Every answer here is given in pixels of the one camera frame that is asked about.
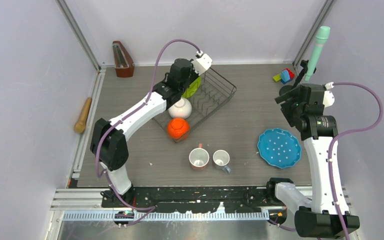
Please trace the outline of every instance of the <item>wire dish rack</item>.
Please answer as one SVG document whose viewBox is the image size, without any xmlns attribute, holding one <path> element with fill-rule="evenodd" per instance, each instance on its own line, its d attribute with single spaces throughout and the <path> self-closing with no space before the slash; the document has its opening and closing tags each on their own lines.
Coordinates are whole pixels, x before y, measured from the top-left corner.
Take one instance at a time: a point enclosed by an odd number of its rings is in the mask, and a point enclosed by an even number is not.
<svg viewBox="0 0 384 240">
<path fill-rule="evenodd" d="M 192 113 L 186 118 L 190 130 L 179 138 L 173 138 L 174 142 L 178 143 L 185 139 L 206 119 L 229 102 L 235 92 L 236 86 L 233 85 L 233 83 L 214 69 L 208 69 L 201 75 L 201 83 L 195 93 L 187 98 L 192 105 Z M 165 111 L 155 116 L 153 120 L 167 133 L 167 126 L 172 120 L 172 117 L 168 111 Z"/>
</svg>

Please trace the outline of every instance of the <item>rolling pin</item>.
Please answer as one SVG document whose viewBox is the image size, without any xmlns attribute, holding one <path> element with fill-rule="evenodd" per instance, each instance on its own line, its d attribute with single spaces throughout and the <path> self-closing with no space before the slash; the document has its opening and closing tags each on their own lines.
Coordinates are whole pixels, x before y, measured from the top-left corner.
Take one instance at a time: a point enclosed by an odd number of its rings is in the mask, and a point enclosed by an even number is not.
<svg viewBox="0 0 384 240">
<path fill-rule="evenodd" d="M 83 133 L 86 128 L 86 121 L 88 120 L 89 109 L 91 108 L 92 98 L 88 97 L 86 102 L 83 105 L 83 109 L 81 110 L 80 116 L 78 117 L 78 121 L 74 125 L 74 131 L 76 133 Z"/>
</svg>

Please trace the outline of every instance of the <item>green bowl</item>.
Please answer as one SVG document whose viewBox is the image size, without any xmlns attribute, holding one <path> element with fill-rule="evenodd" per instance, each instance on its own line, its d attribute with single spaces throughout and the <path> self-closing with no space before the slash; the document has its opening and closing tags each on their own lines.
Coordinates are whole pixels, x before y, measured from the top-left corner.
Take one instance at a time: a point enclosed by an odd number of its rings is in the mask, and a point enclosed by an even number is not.
<svg viewBox="0 0 384 240">
<path fill-rule="evenodd" d="M 197 92 L 198 88 L 201 86 L 201 79 L 201 76 L 199 76 L 195 81 L 193 81 L 190 86 L 186 89 L 186 91 L 184 91 L 182 97 L 192 97 Z"/>
</svg>

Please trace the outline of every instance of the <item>gray mug handle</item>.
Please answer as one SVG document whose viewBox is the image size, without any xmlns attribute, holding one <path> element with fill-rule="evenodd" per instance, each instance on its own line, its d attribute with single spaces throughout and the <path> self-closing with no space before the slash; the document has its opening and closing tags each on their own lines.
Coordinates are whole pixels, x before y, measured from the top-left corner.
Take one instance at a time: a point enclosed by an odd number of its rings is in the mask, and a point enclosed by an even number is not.
<svg viewBox="0 0 384 240">
<path fill-rule="evenodd" d="M 223 169 L 223 171 L 225 171 L 228 174 L 230 174 L 232 172 L 232 169 L 228 165 L 224 166 L 222 169 Z"/>
</svg>

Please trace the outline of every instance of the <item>blue plate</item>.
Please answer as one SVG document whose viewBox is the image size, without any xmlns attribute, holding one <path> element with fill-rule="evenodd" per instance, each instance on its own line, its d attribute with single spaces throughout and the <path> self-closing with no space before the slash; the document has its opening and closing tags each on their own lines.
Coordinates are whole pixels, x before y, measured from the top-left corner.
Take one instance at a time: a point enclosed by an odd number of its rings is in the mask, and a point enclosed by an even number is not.
<svg viewBox="0 0 384 240">
<path fill-rule="evenodd" d="M 257 148 L 268 164 L 280 169 L 293 167 L 301 159 L 300 141 L 284 129 L 264 131 L 258 138 Z"/>
</svg>

